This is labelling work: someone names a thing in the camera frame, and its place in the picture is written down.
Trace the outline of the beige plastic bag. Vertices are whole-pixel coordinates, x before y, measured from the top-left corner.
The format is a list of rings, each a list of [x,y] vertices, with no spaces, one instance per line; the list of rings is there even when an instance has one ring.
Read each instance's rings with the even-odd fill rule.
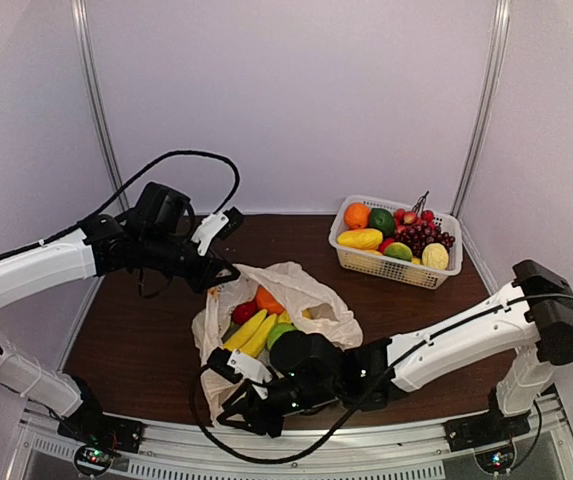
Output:
[[[283,334],[320,334],[341,351],[363,342],[353,311],[301,265],[236,268],[237,279],[207,290],[205,309],[192,323],[200,364],[208,368],[201,386],[211,420],[244,380],[262,400],[268,397],[268,382],[278,378],[269,352]]]

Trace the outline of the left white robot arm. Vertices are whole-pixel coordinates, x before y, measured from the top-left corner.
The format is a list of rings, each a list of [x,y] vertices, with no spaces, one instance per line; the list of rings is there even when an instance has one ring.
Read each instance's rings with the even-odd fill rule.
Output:
[[[136,205],[118,216],[97,212],[62,235],[0,254],[0,310],[51,288],[119,270],[154,270],[168,281],[182,278],[193,292],[203,293],[239,277],[239,270],[211,244],[242,223],[236,208],[196,220],[186,195],[150,182]],[[1,332],[0,384],[69,419],[89,444],[109,436],[109,421],[81,380],[43,367]]]

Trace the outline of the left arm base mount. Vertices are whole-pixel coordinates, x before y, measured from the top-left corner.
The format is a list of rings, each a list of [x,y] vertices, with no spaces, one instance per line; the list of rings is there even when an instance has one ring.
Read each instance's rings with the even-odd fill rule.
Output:
[[[58,423],[57,433],[80,442],[73,466],[86,478],[108,472],[121,453],[138,453],[144,431],[141,421],[111,416],[99,407],[81,405],[70,416],[49,411]]]

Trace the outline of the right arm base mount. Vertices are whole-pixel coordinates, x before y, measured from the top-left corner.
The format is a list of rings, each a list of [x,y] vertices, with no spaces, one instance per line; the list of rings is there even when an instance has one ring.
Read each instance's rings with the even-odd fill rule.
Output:
[[[530,432],[527,414],[505,418],[491,412],[449,420],[444,424],[451,452],[472,450],[477,467],[494,476],[517,463],[514,439]]]

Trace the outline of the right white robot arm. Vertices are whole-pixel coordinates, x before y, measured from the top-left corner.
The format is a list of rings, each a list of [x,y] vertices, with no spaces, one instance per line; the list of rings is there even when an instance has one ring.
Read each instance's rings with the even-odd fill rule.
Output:
[[[559,366],[573,363],[573,291],[539,263],[476,306],[422,330],[343,350],[321,333],[281,324],[268,337],[269,364],[216,350],[209,366],[239,381],[217,417],[221,425],[280,436],[286,417],[340,402],[373,411],[469,364],[506,350],[518,354],[479,419],[485,440],[501,440],[530,410]]]

